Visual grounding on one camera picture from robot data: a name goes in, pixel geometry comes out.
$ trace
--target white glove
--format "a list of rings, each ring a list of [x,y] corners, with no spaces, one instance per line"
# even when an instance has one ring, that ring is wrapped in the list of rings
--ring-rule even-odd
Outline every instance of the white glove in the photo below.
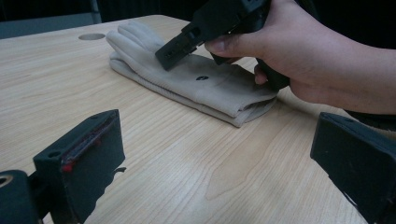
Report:
[[[120,25],[106,40],[116,51],[110,55],[115,71],[236,127],[264,114],[275,103],[277,91],[257,86],[252,74],[239,65],[216,65],[206,57],[189,55],[165,71],[155,57],[163,41],[142,23]]]

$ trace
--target hand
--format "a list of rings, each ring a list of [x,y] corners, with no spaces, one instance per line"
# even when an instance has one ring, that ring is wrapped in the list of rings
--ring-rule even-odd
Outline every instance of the hand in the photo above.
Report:
[[[348,110],[396,114],[396,52],[357,43],[320,24],[292,0],[273,0],[264,27],[205,43],[222,57],[255,57],[290,78],[299,98]],[[256,82],[266,81],[256,67]]]

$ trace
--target table surface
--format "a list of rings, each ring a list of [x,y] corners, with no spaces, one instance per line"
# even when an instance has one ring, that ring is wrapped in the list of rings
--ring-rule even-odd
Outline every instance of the table surface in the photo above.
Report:
[[[136,20],[165,40],[187,24]],[[78,38],[123,23],[0,40],[1,171],[31,174],[38,152],[85,118],[118,109],[127,170],[86,223],[365,223],[309,157],[319,112],[342,110],[286,88],[270,112],[237,129],[118,75],[105,38]],[[255,60],[239,64],[252,71]]]

